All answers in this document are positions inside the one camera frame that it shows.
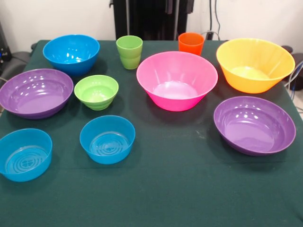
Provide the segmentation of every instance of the bowl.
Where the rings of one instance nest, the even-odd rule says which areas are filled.
[[[194,107],[218,81],[215,67],[187,52],[152,55],[138,67],[137,80],[153,102],[169,111]]]
[[[119,89],[115,79],[94,75],[80,80],[75,86],[75,96],[92,110],[104,110],[114,100]]]
[[[293,120],[281,107],[250,96],[220,103],[214,123],[229,145],[251,156],[278,153],[290,146],[296,135]]]
[[[227,82],[245,93],[262,93],[287,77],[295,62],[283,47],[269,41],[242,38],[223,43],[217,59]]]
[[[67,103],[73,91],[71,78],[52,69],[26,71],[0,89],[0,105],[23,118],[47,118]]]
[[[51,137],[39,129],[21,129],[0,139],[0,173],[25,182],[43,174],[52,161]]]
[[[80,133],[80,143],[88,156],[105,165],[125,159],[132,149],[134,138],[133,124],[114,115],[95,118]]]
[[[54,68],[77,77],[89,72],[99,50],[99,42],[90,36],[65,35],[49,41],[43,55]]]

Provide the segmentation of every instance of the table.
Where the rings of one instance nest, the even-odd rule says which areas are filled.
[[[223,100],[246,95],[231,88],[215,57],[221,42],[206,41],[203,56],[219,80],[196,107],[172,113],[158,108],[125,70],[114,41],[100,41],[88,75],[106,74],[119,92],[104,111],[92,111],[74,95],[56,115],[25,120],[8,112],[0,137],[34,127],[53,139],[53,160],[39,178],[14,183],[0,177],[0,227],[299,227],[303,226],[303,122],[282,84],[256,95],[284,108],[297,129],[293,144],[269,157],[238,153],[221,138],[213,111]],[[50,68],[40,41],[26,70]],[[177,50],[174,41],[146,41],[142,59]],[[82,127],[115,114],[136,128],[130,155],[104,166],[94,163],[79,142]]]

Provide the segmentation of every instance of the orange cup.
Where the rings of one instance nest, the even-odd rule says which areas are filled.
[[[204,37],[198,33],[185,32],[179,35],[179,51],[201,55]]]

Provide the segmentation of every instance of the cup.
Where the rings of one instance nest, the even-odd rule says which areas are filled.
[[[201,55],[204,37],[194,32],[185,32],[179,35],[179,51]]]
[[[134,35],[126,35],[118,38],[116,45],[124,68],[136,69],[141,59],[142,39]]]

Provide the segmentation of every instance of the green cup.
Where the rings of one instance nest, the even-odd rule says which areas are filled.
[[[141,59],[142,39],[134,35],[126,35],[118,38],[116,45],[124,68],[136,69]]]
[[[105,75],[94,75],[80,80],[74,89],[75,96],[92,110],[104,110],[114,100],[118,82]]]

